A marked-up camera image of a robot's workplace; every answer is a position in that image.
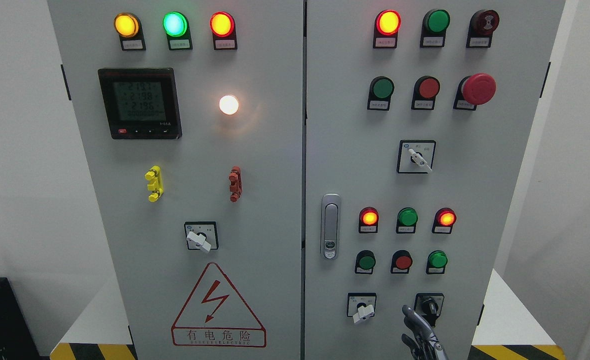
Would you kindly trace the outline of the grey robotic right hand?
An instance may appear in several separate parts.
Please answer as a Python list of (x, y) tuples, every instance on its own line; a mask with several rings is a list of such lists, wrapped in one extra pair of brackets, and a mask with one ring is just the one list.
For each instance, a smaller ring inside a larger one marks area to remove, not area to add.
[(409, 305), (403, 305), (401, 311), (404, 315), (404, 325), (413, 333), (412, 338), (405, 333), (401, 335), (401, 340), (409, 348), (412, 358), (414, 360), (448, 360), (445, 348), (430, 324)]

